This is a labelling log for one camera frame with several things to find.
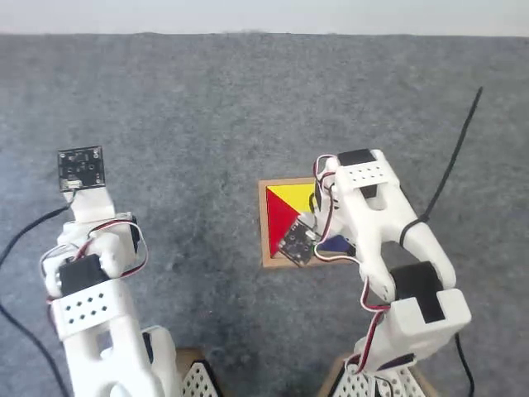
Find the red wire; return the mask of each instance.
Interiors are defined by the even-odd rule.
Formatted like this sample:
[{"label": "red wire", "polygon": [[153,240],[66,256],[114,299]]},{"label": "red wire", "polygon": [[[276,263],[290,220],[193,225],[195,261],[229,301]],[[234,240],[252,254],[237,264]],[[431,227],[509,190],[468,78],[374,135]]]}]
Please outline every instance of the red wire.
[{"label": "red wire", "polygon": [[366,308],[373,309],[373,310],[383,310],[383,311],[389,310],[390,306],[388,304],[381,304],[381,305],[367,304],[368,297],[369,297],[369,284],[367,285],[367,288],[365,289],[365,294],[362,295],[362,304],[364,304]]},{"label": "red wire", "polygon": [[369,356],[369,351],[371,350],[371,344],[373,343],[374,332],[376,331],[377,325],[379,325],[380,318],[382,317],[383,314],[384,314],[384,311],[380,310],[379,312],[374,314],[373,319],[371,320],[373,327],[369,328],[367,338],[365,340],[364,352],[361,355],[361,362],[355,371],[356,374],[364,370],[365,363],[367,362],[367,359]]}]

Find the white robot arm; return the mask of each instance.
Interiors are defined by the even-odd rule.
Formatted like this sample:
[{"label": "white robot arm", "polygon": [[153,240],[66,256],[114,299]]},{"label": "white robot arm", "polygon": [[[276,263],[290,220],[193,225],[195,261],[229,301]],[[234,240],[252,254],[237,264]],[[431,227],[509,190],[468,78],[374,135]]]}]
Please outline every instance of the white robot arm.
[{"label": "white robot arm", "polygon": [[[356,343],[346,364],[357,373],[370,374],[411,366],[444,346],[471,319],[463,294],[455,288],[454,266],[431,229],[419,222],[403,239],[403,248],[417,263],[389,270],[381,255],[382,244],[399,242],[406,226],[417,221],[398,177],[382,151],[323,157],[323,170],[317,170],[318,164],[315,167],[315,227],[307,234],[322,237],[314,242],[318,258],[351,259],[359,264],[365,282],[362,305],[374,312],[368,335]],[[301,219],[311,224],[307,214]],[[355,248],[355,257],[325,257],[318,252],[324,241],[336,235]],[[282,251],[291,247],[284,244],[286,240],[280,244]],[[295,257],[292,252],[285,255]],[[367,304],[370,289],[384,305]]]},{"label": "white robot arm", "polygon": [[[134,217],[115,213],[104,186],[101,148],[60,152],[60,177],[64,196],[74,200],[75,221],[64,225],[41,267],[75,395],[180,396],[169,332],[161,327],[141,331],[121,280],[145,265],[148,251]],[[139,242],[145,257],[134,266]],[[107,349],[99,343],[103,334],[112,340]]]}]

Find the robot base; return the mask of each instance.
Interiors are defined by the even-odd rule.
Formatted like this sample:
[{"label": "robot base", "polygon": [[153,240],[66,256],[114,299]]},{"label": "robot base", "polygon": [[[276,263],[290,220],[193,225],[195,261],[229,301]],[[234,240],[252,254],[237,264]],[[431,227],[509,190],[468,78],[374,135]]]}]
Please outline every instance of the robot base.
[{"label": "robot base", "polygon": [[336,359],[317,397],[372,397],[378,389],[382,397],[438,397],[424,376],[412,367],[352,375],[344,371],[344,359]]}]

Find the black wire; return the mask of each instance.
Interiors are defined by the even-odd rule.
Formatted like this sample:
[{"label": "black wire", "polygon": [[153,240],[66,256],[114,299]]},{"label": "black wire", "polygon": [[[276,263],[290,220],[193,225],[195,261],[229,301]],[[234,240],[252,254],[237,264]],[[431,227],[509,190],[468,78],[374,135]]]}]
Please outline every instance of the black wire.
[{"label": "black wire", "polygon": [[[437,186],[436,192],[431,198],[430,203],[427,206],[427,209],[424,211],[424,213],[420,217],[410,222],[408,225],[406,225],[403,228],[400,234],[399,242],[398,242],[400,246],[404,245],[404,237],[406,236],[406,233],[409,229],[411,229],[413,226],[417,225],[420,222],[426,223],[430,219],[430,213],[432,209],[434,208],[434,206],[436,205],[437,199],[439,199],[439,196],[441,196],[441,192],[445,187],[446,181],[448,180],[450,173],[454,169],[454,164],[455,164],[455,161],[457,160],[457,155],[460,153],[461,147],[463,146],[463,141],[465,140],[466,132],[469,129],[469,125],[470,125],[470,122],[472,121],[472,117],[474,116],[476,108],[478,107],[479,99],[481,98],[482,92],[483,92],[483,87],[479,87],[478,92],[476,93],[476,96],[474,98],[474,101],[472,102],[472,106],[470,107],[469,114],[466,117],[463,127],[461,128],[460,137],[457,140],[457,143],[455,144],[455,149],[454,149],[454,152],[452,153],[452,157],[450,158],[450,161],[448,163],[448,166],[446,167],[446,170],[445,170],[445,173],[443,174],[441,182]],[[459,333],[456,333],[455,335],[455,345],[457,346],[457,352],[460,356],[461,364],[463,364],[463,367],[465,368],[465,373],[467,377],[469,378],[469,397],[472,397],[474,395],[474,389],[475,389],[474,377],[472,376],[472,371],[470,370],[469,364],[466,362],[465,354],[463,353],[463,347],[461,346],[461,340],[460,340]]]},{"label": "black wire", "polygon": [[[13,249],[13,247],[17,244],[17,242],[21,239],[22,236],[24,236],[27,232],[29,232],[34,227],[39,226],[41,223],[47,221],[48,219],[52,219],[59,215],[60,213],[63,213],[66,211],[70,206],[72,205],[72,202],[75,199],[77,191],[74,190],[74,194],[69,201],[68,204],[61,208],[57,208],[54,211],[50,211],[43,215],[42,217],[36,219],[35,221],[31,222],[29,225],[24,227],[19,233],[17,233],[11,241],[7,244],[7,246],[2,251],[2,254],[0,255],[0,268],[2,267],[3,263],[5,262],[7,256]],[[42,342],[31,332],[29,329],[24,327],[16,318],[10,314],[7,309],[3,306],[3,304],[0,302],[0,313],[2,316],[18,331],[22,332],[34,345],[39,351],[41,352],[42,356],[46,359],[48,366],[50,366],[51,371],[53,372],[53,375],[55,377],[55,380],[57,381],[57,384],[60,388],[60,393],[63,395],[63,397],[69,397],[68,389],[66,388],[66,385],[64,383],[64,380],[59,372],[59,367],[57,366],[57,363],[51,356],[51,354],[46,350],[45,346],[42,344]]]},{"label": "black wire", "polygon": [[460,356],[461,364],[463,364],[463,368],[465,368],[465,374],[469,378],[469,397],[473,397],[475,390],[474,377],[472,376],[472,371],[470,370],[469,363],[466,362],[465,353],[463,352],[463,347],[461,346],[459,332],[455,335],[455,345],[457,346],[457,354]]},{"label": "black wire", "polygon": [[469,129],[470,122],[472,121],[472,117],[474,116],[474,113],[476,111],[476,108],[478,107],[479,99],[481,98],[481,93],[483,92],[483,87],[479,87],[478,92],[476,93],[476,96],[474,98],[474,101],[472,102],[472,106],[470,106],[469,114],[465,119],[465,123],[463,123],[463,127],[461,128],[460,137],[457,140],[457,143],[455,144],[454,151],[452,153],[452,157],[450,158],[450,161],[448,162],[448,166],[446,167],[445,173],[443,174],[443,177],[441,178],[441,182],[437,186],[436,192],[434,193],[433,197],[430,200],[430,203],[427,206],[427,209],[424,211],[424,213],[418,217],[418,219],[415,219],[414,221],[410,222],[408,225],[406,225],[403,230],[400,233],[400,238],[398,239],[398,244],[400,246],[404,246],[404,237],[406,237],[406,233],[409,229],[411,229],[413,226],[417,225],[420,222],[428,222],[430,219],[430,213],[434,206],[437,203],[437,200],[439,199],[439,196],[441,196],[442,190],[445,188],[446,181],[448,180],[448,177],[450,176],[450,173],[454,169],[455,161],[457,160],[457,156],[460,153],[461,147],[463,146],[463,141],[466,137],[466,132]]},{"label": "black wire", "polygon": [[436,205],[437,199],[441,195],[441,191],[445,188],[446,181],[448,180],[448,177],[450,176],[450,172],[452,172],[452,169],[454,168],[455,161],[457,160],[457,155],[460,153],[461,147],[463,146],[463,141],[466,137],[466,132],[469,129],[470,122],[472,121],[472,117],[474,116],[474,113],[476,111],[476,108],[478,107],[479,99],[481,98],[481,93],[483,92],[483,87],[479,87],[478,92],[476,93],[476,96],[474,98],[474,101],[472,102],[472,106],[469,110],[469,115],[466,117],[465,123],[463,124],[463,128],[461,128],[460,133],[460,139],[457,140],[457,143],[455,144],[454,152],[452,153],[452,157],[450,158],[450,162],[448,163],[448,166],[446,167],[445,173],[443,174],[443,177],[441,179],[441,182],[439,183],[439,186],[437,186],[437,191],[433,195],[433,197],[430,200],[430,203],[428,204],[427,210],[422,215],[424,218],[428,219],[430,216],[430,213],[433,209],[433,207]]},{"label": "black wire", "polygon": [[387,380],[387,379],[383,378],[382,376],[375,376],[374,378],[386,382],[388,384],[388,386],[389,386],[389,391],[391,392],[391,397],[395,396],[395,394],[393,392],[393,385],[391,384],[391,380]]}]

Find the white wire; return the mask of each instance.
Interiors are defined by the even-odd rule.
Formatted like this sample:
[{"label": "white wire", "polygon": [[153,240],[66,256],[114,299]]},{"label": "white wire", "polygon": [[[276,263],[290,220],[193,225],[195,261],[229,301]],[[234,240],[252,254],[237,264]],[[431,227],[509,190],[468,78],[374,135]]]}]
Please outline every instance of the white wire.
[{"label": "white wire", "polygon": [[362,289],[362,295],[360,296],[360,305],[362,306],[362,308],[364,308],[364,310],[367,310],[368,312],[371,312],[371,313],[383,312],[384,311],[383,309],[368,308],[364,304],[364,298],[368,290],[369,290],[369,278],[366,276],[365,281],[364,281],[364,288]]},{"label": "white wire", "polygon": [[[325,224],[327,224],[328,218],[331,216],[331,211],[332,211],[331,206],[334,205],[332,191],[329,191],[329,202],[330,202],[329,203],[329,213],[327,214],[327,220]],[[357,263],[358,265],[362,265],[362,263],[353,256],[349,256],[349,255],[323,256],[317,251],[318,247],[327,240],[330,232],[331,232],[331,224],[329,224],[329,228],[326,230],[325,234],[322,236],[322,239],[314,246],[314,256],[320,261],[324,261],[324,262],[353,261]]]},{"label": "white wire", "polygon": [[111,223],[109,225],[106,225],[106,226],[103,226],[103,227],[101,227],[98,230],[90,231],[90,233],[88,234],[88,238],[94,240],[97,237],[90,237],[91,233],[100,232],[102,230],[109,229],[111,227],[118,226],[118,225],[127,224],[127,225],[131,225],[131,226],[135,227],[136,230],[138,231],[138,234],[140,235],[141,244],[143,244],[143,247],[145,248],[145,259],[142,261],[143,265],[141,265],[140,269],[138,269],[138,270],[134,271],[133,273],[129,274],[129,275],[135,275],[138,271],[143,269],[145,267],[145,265],[147,265],[147,262],[149,261],[149,247],[147,246],[147,243],[145,242],[145,238],[143,237],[143,232],[141,231],[141,228],[138,225],[136,225],[134,222],[131,222],[131,221],[116,219],[115,221],[109,221],[109,222],[113,222],[113,223]]},{"label": "white wire", "polygon": [[69,242],[68,244],[60,244],[59,246],[54,246],[53,248],[49,249],[44,254],[42,254],[41,258],[39,259],[39,267],[42,269],[43,262],[48,259],[51,254],[58,250],[64,250],[67,246],[72,246],[73,248],[79,249],[79,247],[73,244],[72,242]]},{"label": "white wire", "polygon": [[316,163],[315,163],[315,164],[316,164],[316,172],[315,172],[316,175],[320,174],[320,173],[318,172],[319,169],[320,169],[320,160],[321,160],[321,159],[330,159],[330,158],[334,158],[334,159],[335,159],[335,158],[336,158],[336,155],[326,154],[326,155],[319,155],[319,156],[317,157],[317,159],[316,159]]}]

